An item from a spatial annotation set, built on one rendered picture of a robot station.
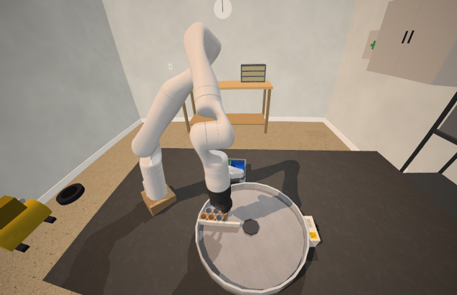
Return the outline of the grey two-compartment bin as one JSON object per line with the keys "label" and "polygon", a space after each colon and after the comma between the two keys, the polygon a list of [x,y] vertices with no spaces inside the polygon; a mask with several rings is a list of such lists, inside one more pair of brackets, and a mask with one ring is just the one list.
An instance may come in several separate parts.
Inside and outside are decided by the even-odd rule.
{"label": "grey two-compartment bin", "polygon": [[240,168],[244,171],[244,176],[242,178],[231,179],[234,182],[245,182],[246,177],[246,159],[228,159],[228,165],[236,168]]}

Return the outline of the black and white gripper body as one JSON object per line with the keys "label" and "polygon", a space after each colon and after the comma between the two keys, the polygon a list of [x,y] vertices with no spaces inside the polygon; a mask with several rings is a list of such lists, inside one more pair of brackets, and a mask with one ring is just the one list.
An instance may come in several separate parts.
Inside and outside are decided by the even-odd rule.
{"label": "black and white gripper body", "polygon": [[211,180],[205,175],[210,204],[223,213],[228,213],[232,207],[231,179],[244,176],[244,171],[240,168],[228,166],[228,169],[229,173],[223,179]]}

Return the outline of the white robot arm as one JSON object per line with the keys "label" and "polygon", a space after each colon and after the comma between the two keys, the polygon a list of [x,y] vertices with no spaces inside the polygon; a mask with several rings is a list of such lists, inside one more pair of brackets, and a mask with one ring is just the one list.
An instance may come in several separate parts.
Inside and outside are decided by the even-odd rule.
{"label": "white robot arm", "polygon": [[183,43],[189,69],[162,85],[131,144],[133,153],[140,157],[144,190],[151,200],[161,200],[167,195],[160,137],[192,89],[197,114],[215,119],[196,123],[190,129],[190,140],[201,158],[205,175],[219,180],[229,173],[228,157],[217,149],[229,148],[235,134],[223,109],[219,84],[211,67],[221,51],[221,42],[206,25],[196,22],[187,29]]}

